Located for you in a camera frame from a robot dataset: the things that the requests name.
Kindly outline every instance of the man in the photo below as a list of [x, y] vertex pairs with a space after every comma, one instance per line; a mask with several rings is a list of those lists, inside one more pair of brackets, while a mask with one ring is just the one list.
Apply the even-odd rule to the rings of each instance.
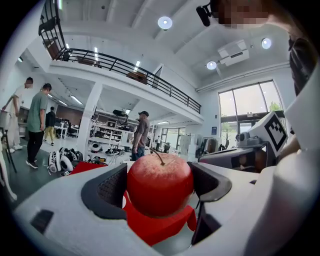
[[150, 128], [148, 116], [149, 113], [147, 111], [142, 111], [139, 113], [139, 125], [137, 126], [133, 136], [133, 146], [131, 154], [132, 161], [136, 161], [140, 157], [143, 157], [145, 155], [146, 141]]
[[155, 140], [155, 143], [156, 143], [156, 147], [155, 147], [155, 150], [156, 151], [159, 151], [159, 147], [160, 147], [160, 135], [158, 136], [158, 138]]
[[52, 106], [50, 108], [50, 112], [46, 114], [45, 116], [45, 136], [44, 141], [47, 141], [48, 135], [50, 135], [51, 139], [51, 146], [54, 145], [54, 129], [55, 129], [55, 123], [56, 123], [56, 114], [54, 112], [55, 108]]
[[42, 90], [33, 97], [28, 115], [28, 158], [25, 162], [34, 169], [38, 168], [38, 165], [35, 163], [35, 158], [42, 145], [42, 140], [44, 137], [45, 114], [48, 105], [48, 94], [51, 89], [51, 84], [46, 83], [42, 87]]
[[33, 87], [34, 80], [31, 77], [28, 77], [24, 83], [24, 85], [19, 86], [15, 93], [9, 98], [7, 103], [2, 108], [4, 111], [9, 103], [11, 102], [11, 106], [8, 109], [9, 113], [9, 123], [8, 123], [8, 145], [10, 147], [10, 152], [13, 153], [15, 150], [21, 150], [22, 146], [20, 145], [20, 136], [19, 136], [19, 126], [18, 126], [18, 116], [20, 106], [24, 103], [23, 97], [27, 89], [31, 89]]
[[[278, 26], [289, 33], [290, 67], [295, 94], [304, 88], [318, 61], [318, 53], [309, 42], [306, 33], [297, 20], [276, 0], [211, 0], [213, 17], [230, 28], [257, 28], [264, 24]], [[279, 160], [297, 152], [299, 142], [294, 135], [282, 149]]]

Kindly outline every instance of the black metal railing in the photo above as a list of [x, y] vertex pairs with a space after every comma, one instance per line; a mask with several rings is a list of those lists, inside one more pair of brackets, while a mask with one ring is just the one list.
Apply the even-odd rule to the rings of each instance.
[[42, 24], [39, 27], [39, 35], [42, 36], [43, 43], [53, 60], [78, 62], [80, 64], [122, 74], [145, 85], [149, 85], [153, 89], [159, 90], [200, 114], [201, 105], [198, 102], [180, 89], [174, 87], [169, 82], [146, 69], [104, 53], [84, 49], [67, 48], [60, 26], [57, 2], [58, 1], [52, 3], [51, 0], [46, 1], [41, 16]]

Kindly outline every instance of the red apple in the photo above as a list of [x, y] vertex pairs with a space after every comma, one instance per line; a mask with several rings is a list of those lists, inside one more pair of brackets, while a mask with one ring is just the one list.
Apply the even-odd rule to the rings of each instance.
[[143, 215], [159, 218], [182, 210], [194, 190], [194, 179], [182, 158], [159, 153], [139, 158], [127, 175], [127, 192]]

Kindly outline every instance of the tree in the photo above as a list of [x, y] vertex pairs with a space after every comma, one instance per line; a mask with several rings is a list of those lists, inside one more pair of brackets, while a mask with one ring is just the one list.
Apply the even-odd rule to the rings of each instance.
[[273, 101], [271, 101], [271, 105], [269, 106], [269, 111], [279, 111], [282, 110], [280, 104], [277, 104]]
[[228, 122], [223, 122], [221, 125], [221, 136], [225, 138], [225, 148], [228, 148], [230, 133], [235, 133], [236, 130], [233, 129]]

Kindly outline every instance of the ceiling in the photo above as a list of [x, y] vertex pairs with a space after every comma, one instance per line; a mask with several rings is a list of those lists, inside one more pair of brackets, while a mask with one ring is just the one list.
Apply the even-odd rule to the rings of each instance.
[[[101, 53], [134, 64], [139, 60], [141, 67], [150, 72], [154, 72], [160, 63], [172, 65], [170, 68], [182, 77], [193, 74], [197, 79], [196, 88], [205, 86], [207, 81], [215, 82], [237, 74], [236, 66], [249, 71], [253, 67], [263, 68], [288, 60], [285, 31], [273, 25], [232, 30], [214, 20], [211, 20], [211, 26], [205, 27], [196, 7], [207, 3], [208, 0], [65, 0], [59, 16], [65, 42], [70, 48], [93, 50], [98, 47]], [[173, 25], [167, 31], [158, 27], [158, 19], [162, 16], [172, 18]], [[100, 27], [103, 31], [105, 27], [105, 33], [85, 31], [85, 27], [90, 29], [85, 26], [88, 24], [93, 26], [91, 30]], [[115, 36], [109, 32], [110, 27], [123, 32]], [[148, 41], [147, 46], [137, 47], [132, 36], [137, 33], [141, 35], [141, 45], [147, 39], [152, 41]], [[270, 49], [262, 48], [263, 38], [271, 39]], [[208, 61], [221, 59], [219, 48], [239, 40], [245, 41], [249, 59], [235, 67], [218, 64], [218, 72], [206, 68]], [[169, 53], [167, 56], [162, 54], [164, 49]]]
[[[84, 80], [81, 78], [55, 74], [45, 74], [45, 78], [54, 87], [50, 94], [53, 100], [61, 100], [68, 105], [68, 107], [82, 110], [85, 108], [90, 92], [94, 86], [94, 82]], [[70, 95], [75, 96], [81, 103], [77, 103]], [[149, 113], [149, 120], [151, 122], [160, 123], [165, 121], [172, 123], [187, 122], [188, 124], [195, 124], [189, 118], [171, 112], [169, 109], [155, 104], [144, 98], [133, 97], [129, 92], [119, 90], [107, 85], [103, 85], [103, 89], [97, 104], [97, 110], [105, 113], [112, 113], [113, 110], [126, 111], [131, 110], [129, 118], [135, 120], [139, 118], [139, 112], [147, 111]]]

